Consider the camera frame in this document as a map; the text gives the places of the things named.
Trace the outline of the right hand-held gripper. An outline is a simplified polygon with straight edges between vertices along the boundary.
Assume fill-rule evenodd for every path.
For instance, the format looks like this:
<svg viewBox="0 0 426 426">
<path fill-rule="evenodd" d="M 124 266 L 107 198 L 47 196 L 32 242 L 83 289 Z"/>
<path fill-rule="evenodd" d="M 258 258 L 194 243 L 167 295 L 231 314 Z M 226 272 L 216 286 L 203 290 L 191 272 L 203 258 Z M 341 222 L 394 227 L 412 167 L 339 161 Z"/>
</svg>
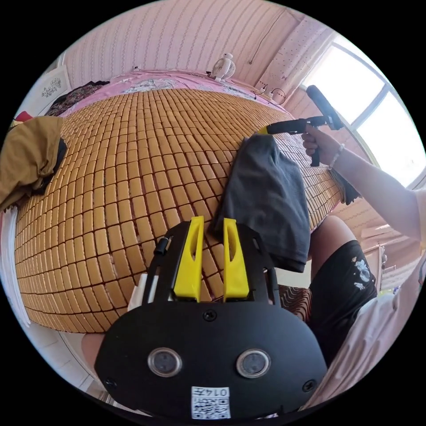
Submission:
<svg viewBox="0 0 426 426">
<path fill-rule="evenodd" d="M 266 125 L 255 132 L 255 134 L 302 134 L 306 130 L 306 125 L 318 128 L 320 126 L 333 127 L 331 116 L 315 116 L 310 118 L 299 118 L 289 121 L 276 122 Z"/>
</svg>

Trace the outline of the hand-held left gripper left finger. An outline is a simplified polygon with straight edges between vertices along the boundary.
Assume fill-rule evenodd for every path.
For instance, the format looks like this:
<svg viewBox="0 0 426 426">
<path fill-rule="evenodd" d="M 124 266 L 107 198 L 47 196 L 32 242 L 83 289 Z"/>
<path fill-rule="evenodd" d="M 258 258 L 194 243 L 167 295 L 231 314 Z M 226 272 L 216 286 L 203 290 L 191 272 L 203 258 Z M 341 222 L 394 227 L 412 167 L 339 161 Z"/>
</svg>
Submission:
<svg viewBox="0 0 426 426">
<path fill-rule="evenodd" d="M 181 258 L 174 283 L 174 295 L 180 299 L 201 300 L 201 272 L 204 217 L 192 217 L 187 226 Z"/>
</svg>

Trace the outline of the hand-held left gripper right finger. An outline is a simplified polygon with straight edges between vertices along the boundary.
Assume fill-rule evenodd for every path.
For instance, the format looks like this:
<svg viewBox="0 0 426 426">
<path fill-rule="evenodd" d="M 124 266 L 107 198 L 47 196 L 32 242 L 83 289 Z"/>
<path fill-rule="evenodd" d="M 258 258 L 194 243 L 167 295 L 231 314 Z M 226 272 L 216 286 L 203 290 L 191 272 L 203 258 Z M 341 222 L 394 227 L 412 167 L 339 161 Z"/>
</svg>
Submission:
<svg viewBox="0 0 426 426">
<path fill-rule="evenodd" d="M 223 221 L 223 247 L 223 299 L 225 302 L 236 299 L 246 299 L 249 294 L 249 283 L 237 222 L 234 219 L 225 218 Z"/>
</svg>

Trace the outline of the person's right hand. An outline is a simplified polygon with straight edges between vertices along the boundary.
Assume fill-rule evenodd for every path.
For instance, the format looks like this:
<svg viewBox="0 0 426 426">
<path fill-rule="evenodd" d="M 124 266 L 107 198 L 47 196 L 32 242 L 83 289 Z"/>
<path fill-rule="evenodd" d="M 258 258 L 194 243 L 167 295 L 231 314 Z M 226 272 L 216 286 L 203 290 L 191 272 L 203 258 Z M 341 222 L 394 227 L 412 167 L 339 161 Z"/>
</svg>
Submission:
<svg viewBox="0 0 426 426">
<path fill-rule="evenodd" d="M 308 156 L 332 169 L 344 150 L 344 145 L 337 142 L 323 131 L 307 124 L 302 134 L 303 146 Z"/>
</svg>

